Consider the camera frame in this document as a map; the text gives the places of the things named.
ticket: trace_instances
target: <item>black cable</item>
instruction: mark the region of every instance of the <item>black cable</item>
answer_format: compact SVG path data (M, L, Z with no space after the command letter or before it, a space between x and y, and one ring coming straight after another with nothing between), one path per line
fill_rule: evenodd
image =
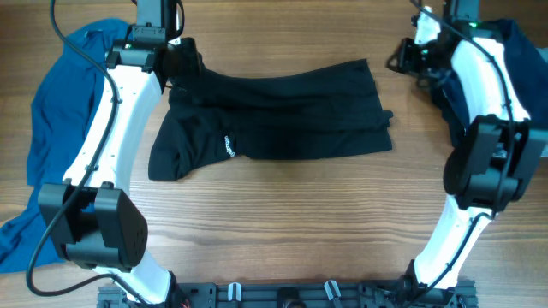
M74 45L72 42L70 42L59 30L59 27L57 26L57 23L55 21L55 1L56 0L51 0L51 2L50 2L50 20L51 20L51 25L53 26L53 29L54 29L55 33L68 47L70 47L72 50L74 50L78 55L82 56L84 59L88 60L96 69L98 69L101 72L101 74L104 75L104 77L107 79L107 81L110 84L110 88L112 89L112 109L110 110L109 120L108 120L108 122L106 124L106 127L104 129L103 136L101 137L101 140L99 141L97 149L93 153L93 157L92 157L91 162L89 163L89 165L86 168L86 173L82 177L82 180L80 181L78 186L76 186L74 191L70 194L67 201L65 201L65 203L63 204L61 209L59 209L59 211L55 214L55 216L51 220L51 223L45 229L44 234L40 238L40 241L39 241L36 249L34 250L33 255L31 256L31 260L30 260L30 263L28 265L27 274L26 274L27 287L32 293L34 293L38 296L50 297L50 296L59 296L59 295L63 295L63 294L66 294L66 293L70 293L70 292L72 292L76 289L84 287L84 286L86 286L86 285L88 285L92 282L97 281L97 280L100 280L100 279L103 279L103 278L110 278L113 281L117 282L121 287L123 287L130 294L132 294L144 306L148 307L146 302L130 286L128 286L127 283L125 283L118 275L114 275L114 274L96 275L96 276L94 276L92 278L89 278L85 281L77 283L77 284L73 285L72 287L67 287L65 289L57 290L57 291L42 291L42 290L37 289L34 286L33 271L34 271L34 267L36 265L36 261L38 259L38 255L40 254L40 251L42 250L42 247L44 247L44 243L47 241L48 237L50 236L51 230L57 225L57 223L59 222L59 220L61 219L61 217L65 213L65 211L69 207L72 207L76 204L76 200L79 197L83 186L86 184L86 182L89 180L90 176L92 175L92 172L95 170L95 167L97 165L97 161L99 160L101 152L104 149L104 145L106 144L106 141L107 141L107 139L110 135L110 131L112 130L114 120L116 119L116 112L117 112L117 109L118 109L118 104L120 103L120 94L118 92L118 87L116 85L116 82L112 79L112 76L110 76L109 73L106 71L106 69L104 69L99 63L95 62L90 56L88 56L85 53L85 51L83 51L80 47L78 47L78 46Z
M472 236L472 233L474 232L476 226L478 225L478 222L480 222L481 217L485 217L487 219L490 219L491 216L489 214L486 214L486 213L480 213L476 217L474 217L474 219L472 220L472 224L470 225L470 228L468 228L466 236L464 237L464 239L462 240L461 245L459 246L459 249L456 251L455 256L453 257L453 259L451 259L451 262L449 262L447 264L447 267L442 272L442 274L440 276L438 276L438 278L433 283L431 283L430 286L428 286L422 293L417 295L407 305L403 306L403 308L409 308L412 305L416 304L424 295L426 295L430 291L432 291L439 284L439 282L442 281L445 278L447 273L451 272L451 270L453 269L453 266L455 266L456 262L461 257L462 251L464 251L464 248L466 248L466 244L470 240L470 237Z

